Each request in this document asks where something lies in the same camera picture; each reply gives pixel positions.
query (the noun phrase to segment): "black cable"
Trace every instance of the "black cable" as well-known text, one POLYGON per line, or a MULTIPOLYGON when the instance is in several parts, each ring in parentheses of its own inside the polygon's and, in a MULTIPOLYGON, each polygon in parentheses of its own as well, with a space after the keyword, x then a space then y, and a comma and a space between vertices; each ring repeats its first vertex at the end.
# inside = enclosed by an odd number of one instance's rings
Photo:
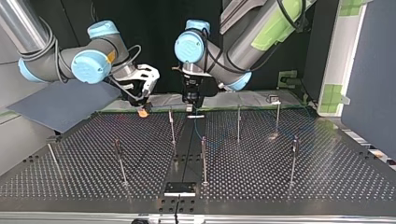
POLYGON ((95 6, 93 5, 93 1, 91 2, 91 19, 92 19, 94 22, 97 22, 97 21, 98 21, 98 17, 97 17, 97 15, 96 15, 96 9, 95 9, 95 6))
POLYGON ((301 85, 303 86, 305 93, 308 95, 309 98, 311 98, 312 104, 314 104, 314 106, 316 108, 318 108, 318 105, 314 102, 314 98, 312 98, 311 94, 309 94, 308 90, 306 89, 305 84, 303 83, 303 80, 301 78, 300 78, 300 80, 301 80, 301 85))
POLYGON ((12 63, 17 63, 17 62, 18 62, 18 61, 9 62, 9 63, 0 63, 0 65, 12 64, 12 63))
POLYGON ((279 46, 280 46, 280 44, 277 44, 276 47, 273 48, 273 49, 271 50, 270 55, 269 55, 259 66, 255 67, 255 68, 252 68, 252 69, 248 69, 248 70, 242 70, 242 69, 240 69, 239 71, 237 71, 237 70, 233 70, 233 69, 231 69, 231 68, 225 66, 224 64, 221 64, 221 63, 219 62, 219 57, 216 57, 216 58, 215 58, 215 56, 213 56, 213 54, 210 52, 209 47, 208 47, 208 45, 207 45, 207 41, 208 41, 208 40, 207 40, 207 37, 208 37, 207 30, 204 29, 204 30, 203 30, 203 33, 204 33, 205 51, 206 51, 206 53, 210 56, 210 58, 213 60, 213 63, 217 64, 218 66, 220 66, 221 68, 223 68, 224 70, 226 70, 226 71, 228 71, 228 72, 236 73, 236 74, 245 74, 245 73, 248 73, 248 72, 255 72, 255 71, 261 69, 261 68, 268 62, 268 60, 271 58, 271 56, 275 53, 275 51, 276 51, 276 50, 279 48, 279 46))
POLYGON ((297 24, 296 22, 293 21, 293 19, 290 17, 288 11, 285 9, 285 6, 283 6, 283 0, 276 0, 277 4, 279 5, 280 10, 282 11, 282 14, 285 16, 286 20, 289 22, 289 24, 297 31, 301 32, 304 29, 304 24, 305 24, 305 11, 306 11, 306 0, 302 0, 302 11, 300 14, 300 17, 297 19, 297 21, 300 24, 297 24))

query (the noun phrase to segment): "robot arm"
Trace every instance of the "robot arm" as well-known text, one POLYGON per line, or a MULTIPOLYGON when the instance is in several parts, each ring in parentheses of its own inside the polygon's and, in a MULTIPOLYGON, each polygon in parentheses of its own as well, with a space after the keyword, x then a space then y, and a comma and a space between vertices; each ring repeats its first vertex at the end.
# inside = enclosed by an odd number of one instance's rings
POLYGON ((208 41, 210 24, 187 21, 186 31, 176 41, 175 54, 185 68, 193 63, 229 89, 242 90, 249 82, 252 68, 273 45, 283 42, 294 30, 295 22, 316 0, 266 0, 257 17, 226 52, 208 41))
POLYGON ((21 73, 33 82, 65 83, 76 78, 95 84, 113 76, 110 79, 128 94, 131 104, 141 106, 160 77, 149 65, 133 65, 135 57, 130 57, 112 21, 88 28, 91 42, 87 46, 64 50, 59 50, 50 27, 37 17, 28 1, 0 1, 0 25, 21 55, 21 73))

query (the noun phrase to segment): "gray panel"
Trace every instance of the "gray panel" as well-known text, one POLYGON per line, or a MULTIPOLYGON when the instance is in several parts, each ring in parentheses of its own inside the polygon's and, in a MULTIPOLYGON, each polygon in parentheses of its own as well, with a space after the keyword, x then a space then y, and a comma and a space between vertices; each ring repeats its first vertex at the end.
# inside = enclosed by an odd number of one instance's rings
POLYGON ((0 27, 0 63, 15 62, 20 57, 14 44, 3 28, 0 27))
POLYGON ((353 132, 396 158, 396 1, 367 5, 342 121, 353 132))
POLYGON ((0 175, 44 145, 53 130, 21 116, 0 124, 0 175))
POLYGON ((304 70, 304 84, 314 100, 318 100, 329 58, 332 33, 340 0, 317 1, 304 70))
POLYGON ((120 90, 105 82, 90 85, 77 80, 55 82, 8 107, 60 133, 103 109, 120 95, 120 90))

